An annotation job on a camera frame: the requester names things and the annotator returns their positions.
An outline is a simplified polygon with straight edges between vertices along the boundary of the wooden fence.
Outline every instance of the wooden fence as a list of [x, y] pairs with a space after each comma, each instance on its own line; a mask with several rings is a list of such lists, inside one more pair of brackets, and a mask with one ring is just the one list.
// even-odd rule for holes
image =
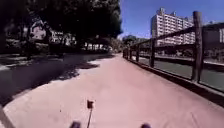
[[[218, 24], [210, 24], [206, 26], [202, 26], [202, 20], [201, 20], [201, 13], [200, 12], [193, 12], [193, 23], [194, 25], [192, 27], [176, 31], [173, 33], [161, 35], [156, 38], [150, 38], [146, 41], [135, 43], [132, 45], [127, 46], [123, 49], [123, 57], [127, 60], [130, 60], [132, 62], [135, 62], [137, 64], [140, 64], [139, 58], [144, 57], [147, 58], [148, 64], [145, 66], [148, 66], [148, 68], [155, 69], [154, 64], [155, 60], [159, 61], [166, 61], [176, 64], [185, 64], [192, 67], [192, 74], [190, 78], [184, 78], [180, 75], [173, 74], [171, 72], [166, 72], [171, 75], [175, 75], [178, 77], [182, 77], [184, 79], [190, 80], [192, 83], [201, 84], [200, 83], [200, 77], [202, 68], [207, 67], [209, 69], [224, 71], [224, 64], [215, 64], [215, 63], [204, 63], [204, 31], [207, 30], [218, 30], [221, 28], [224, 28], [224, 23], [218, 23]], [[180, 36], [182, 34], [189, 34], [189, 33], [195, 34], [195, 42], [193, 44], [182, 44], [182, 45], [176, 45], [176, 46], [157, 46], [157, 41], [169, 37], [174, 36]], [[144, 44], [149, 44], [148, 47], [141, 47]], [[181, 58], [161, 58], [161, 56], [156, 55], [156, 51], [165, 50], [165, 49], [191, 49], [193, 54], [191, 59], [181, 59]], [[209, 88], [224, 92], [223, 90], [219, 90], [217, 88], [213, 88], [211, 86], [208, 86]]]

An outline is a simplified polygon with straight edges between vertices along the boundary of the sky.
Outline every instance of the sky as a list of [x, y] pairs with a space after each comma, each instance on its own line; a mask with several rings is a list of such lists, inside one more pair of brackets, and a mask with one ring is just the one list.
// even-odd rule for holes
[[166, 13], [176, 12], [180, 17], [191, 17], [193, 11], [202, 13], [203, 23], [224, 22], [224, 0], [120, 0], [122, 30], [119, 38], [132, 34], [150, 38], [150, 21], [163, 7]]

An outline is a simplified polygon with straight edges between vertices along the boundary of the white building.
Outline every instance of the white building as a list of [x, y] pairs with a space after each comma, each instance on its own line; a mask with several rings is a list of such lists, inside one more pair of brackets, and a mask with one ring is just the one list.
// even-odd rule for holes
[[[152, 37], [172, 33], [193, 26], [192, 19], [177, 17], [175, 12], [166, 14], [164, 8], [160, 8], [151, 19]], [[195, 42], [194, 33], [188, 33], [172, 38], [157, 41], [157, 45], [191, 44]]]

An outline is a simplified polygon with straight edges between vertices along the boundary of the sidewalk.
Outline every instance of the sidewalk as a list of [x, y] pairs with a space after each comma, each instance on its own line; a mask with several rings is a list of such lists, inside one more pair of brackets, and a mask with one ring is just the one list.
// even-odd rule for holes
[[4, 108], [16, 128], [223, 128], [224, 109], [116, 56], [92, 61], [78, 76], [55, 80]]

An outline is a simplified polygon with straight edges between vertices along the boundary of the tree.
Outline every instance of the tree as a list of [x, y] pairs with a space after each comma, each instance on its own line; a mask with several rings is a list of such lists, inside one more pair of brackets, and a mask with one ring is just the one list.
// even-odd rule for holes
[[117, 37], [122, 32], [118, 0], [50, 0], [40, 15], [52, 29], [75, 35], [78, 47], [88, 38]]
[[123, 41], [124, 45], [130, 45], [133, 42], [135, 42], [136, 40], [137, 40], [137, 38], [133, 35], [124, 36], [122, 38], [122, 41]]

